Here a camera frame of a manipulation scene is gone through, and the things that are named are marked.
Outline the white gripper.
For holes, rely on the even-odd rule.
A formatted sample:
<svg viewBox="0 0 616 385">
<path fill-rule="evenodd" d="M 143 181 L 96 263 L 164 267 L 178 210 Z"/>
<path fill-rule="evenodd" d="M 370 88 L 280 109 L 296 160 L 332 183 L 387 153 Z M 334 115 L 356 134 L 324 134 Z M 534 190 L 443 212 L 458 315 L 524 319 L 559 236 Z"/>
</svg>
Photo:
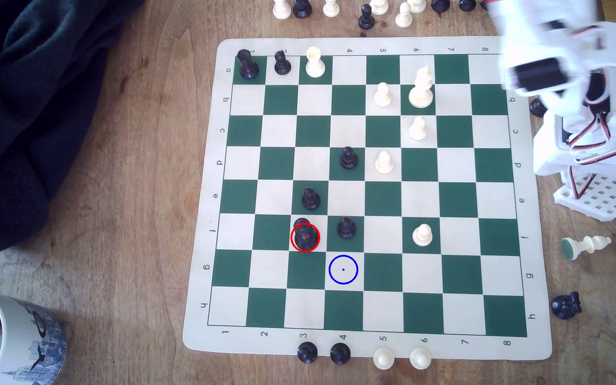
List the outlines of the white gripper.
<svg viewBox="0 0 616 385">
<path fill-rule="evenodd" d="M 534 96 L 585 83 L 585 30 L 597 29 L 597 1 L 488 1 L 501 36 L 499 69 L 507 90 Z"/>
</svg>

